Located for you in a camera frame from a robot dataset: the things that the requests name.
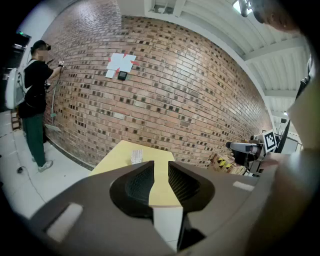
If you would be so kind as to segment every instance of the brick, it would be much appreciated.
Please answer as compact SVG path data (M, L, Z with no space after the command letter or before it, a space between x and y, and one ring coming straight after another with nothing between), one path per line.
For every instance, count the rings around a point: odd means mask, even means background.
M46 132L67 152L96 165L127 140L205 168L214 153L228 153L227 141L271 129L254 84L214 43L165 21L121 17L113 0L90 0L83 15L94 19L83 20L81 4L61 12L43 35L54 45L52 58L65 56L54 106L62 132ZM139 66L125 81L105 78L108 58L123 51ZM51 100L49 92L49 124Z

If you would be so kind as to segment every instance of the white backpack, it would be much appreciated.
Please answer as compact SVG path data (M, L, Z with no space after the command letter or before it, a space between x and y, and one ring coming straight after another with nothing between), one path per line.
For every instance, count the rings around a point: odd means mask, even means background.
M26 67L13 68L8 77L8 81L5 89L5 106L8 109L13 110L19 104L25 101L25 95L32 87L25 87L25 69L32 63L37 61L31 60Z

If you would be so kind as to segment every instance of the floor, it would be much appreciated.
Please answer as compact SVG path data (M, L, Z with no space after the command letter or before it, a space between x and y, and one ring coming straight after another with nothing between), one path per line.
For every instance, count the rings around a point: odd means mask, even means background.
M12 131L9 111L0 113L0 180L12 209L30 219L46 202L87 177L91 171L73 162L49 142L44 144L53 166L38 172L21 129ZM23 166L23 172L17 169ZM154 208L154 228L176 251L182 221L182 207Z

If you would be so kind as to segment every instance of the gray sneaker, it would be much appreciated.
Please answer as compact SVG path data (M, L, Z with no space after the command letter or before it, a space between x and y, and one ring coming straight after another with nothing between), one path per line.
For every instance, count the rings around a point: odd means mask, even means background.
M49 169L54 164L54 161L46 161L43 166L38 167L39 173L42 173L44 170Z

